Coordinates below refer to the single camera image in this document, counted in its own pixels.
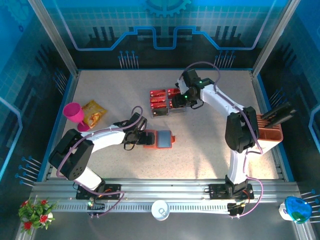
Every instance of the white cup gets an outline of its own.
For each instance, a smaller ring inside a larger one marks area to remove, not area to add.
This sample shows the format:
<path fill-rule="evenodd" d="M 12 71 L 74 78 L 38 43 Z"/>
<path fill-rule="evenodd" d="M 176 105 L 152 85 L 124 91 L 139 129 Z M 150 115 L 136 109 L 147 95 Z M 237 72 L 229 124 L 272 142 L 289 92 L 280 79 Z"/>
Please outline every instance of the white cup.
<path fill-rule="evenodd" d="M 157 200 L 152 204 L 151 213 L 158 221 L 164 221 L 170 213 L 169 205 L 163 200 Z"/>

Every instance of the blue cap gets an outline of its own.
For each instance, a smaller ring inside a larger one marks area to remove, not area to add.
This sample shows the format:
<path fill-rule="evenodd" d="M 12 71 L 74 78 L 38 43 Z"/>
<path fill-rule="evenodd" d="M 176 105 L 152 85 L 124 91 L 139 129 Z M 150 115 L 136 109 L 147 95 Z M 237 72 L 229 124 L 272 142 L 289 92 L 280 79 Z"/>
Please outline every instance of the blue cap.
<path fill-rule="evenodd" d="M 286 212 L 290 215 L 292 220 L 298 224 L 305 223 L 311 217 L 312 207 L 301 198 L 288 196 L 285 199 L 284 204 Z"/>

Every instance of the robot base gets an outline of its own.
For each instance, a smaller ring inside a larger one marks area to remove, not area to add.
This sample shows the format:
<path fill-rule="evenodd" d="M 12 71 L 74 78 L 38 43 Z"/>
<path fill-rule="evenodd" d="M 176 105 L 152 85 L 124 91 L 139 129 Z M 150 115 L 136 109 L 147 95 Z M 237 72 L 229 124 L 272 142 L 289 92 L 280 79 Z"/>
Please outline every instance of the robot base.
<path fill-rule="evenodd" d="M 206 191 L 210 195 L 210 200 L 246 200 L 249 198 L 252 200 L 255 198 L 254 191 L 251 184 L 247 184 L 246 188 L 242 191 L 239 191 L 232 196 L 227 192 L 225 184 L 209 184 L 209 189 Z"/>
<path fill-rule="evenodd" d="M 118 192 L 121 191 L 121 185 L 120 184 L 105 184 L 103 188 L 103 193 L 113 193 L 113 192 Z M 77 200 L 89 200 L 91 197 L 97 198 L 98 195 L 92 194 L 88 191 L 86 191 L 83 187 L 78 186 L 77 193 L 75 198 Z M 108 196 L 101 196 L 98 199 L 99 200 L 118 200 L 120 198 L 120 193 L 119 194 L 114 194 L 114 195 L 108 195 Z"/>

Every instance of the white robotic arm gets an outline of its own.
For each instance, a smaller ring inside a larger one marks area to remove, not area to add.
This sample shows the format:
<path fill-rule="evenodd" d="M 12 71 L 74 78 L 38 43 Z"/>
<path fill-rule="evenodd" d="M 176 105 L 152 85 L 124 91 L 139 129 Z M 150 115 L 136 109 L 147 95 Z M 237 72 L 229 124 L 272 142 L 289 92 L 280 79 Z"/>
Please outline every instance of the white robotic arm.
<path fill-rule="evenodd" d="M 181 94 L 172 99 L 174 108 L 189 106 L 192 109 L 197 109 L 207 103 L 226 119 L 225 140 L 231 151 L 226 183 L 232 186 L 232 194 L 234 194 L 247 185 L 246 171 L 244 171 L 246 170 L 246 152 L 255 145 L 248 126 L 246 126 L 238 109 L 248 114 L 248 119 L 250 119 L 258 138 L 256 112 L 252 107 L 245 108 L 230 99 L 218 87 L 214 87 L 214 82 L 211 79 L 200 79 L 194 69 L 185 71 L 182 76 L 183 78 L 178 79 L 176 84 Z M 198 104 L 198 100 L 202 101 L 202 105 L 193 108 Z"/>

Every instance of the gear logo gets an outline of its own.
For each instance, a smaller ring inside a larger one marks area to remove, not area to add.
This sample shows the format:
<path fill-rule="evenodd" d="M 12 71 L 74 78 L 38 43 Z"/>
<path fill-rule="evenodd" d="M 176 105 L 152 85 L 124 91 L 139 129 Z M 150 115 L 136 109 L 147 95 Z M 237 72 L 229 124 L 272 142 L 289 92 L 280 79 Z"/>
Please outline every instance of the gear logo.
<path fill-rule="evenodd" d="M 141 3 L 144 10 L 148 10 L 150 14 L 155 14 L 157 17 L 160 15 L 173 17 L 174 14 L 185 10 L 191 0 L 141 0 Z"/>
<path fill-rule="evenodd" d="M 6 6 L 12 17 L 19 23 L 27 20 L 30 14 L 28 0 L 0 0 L 0 6 Z"/>

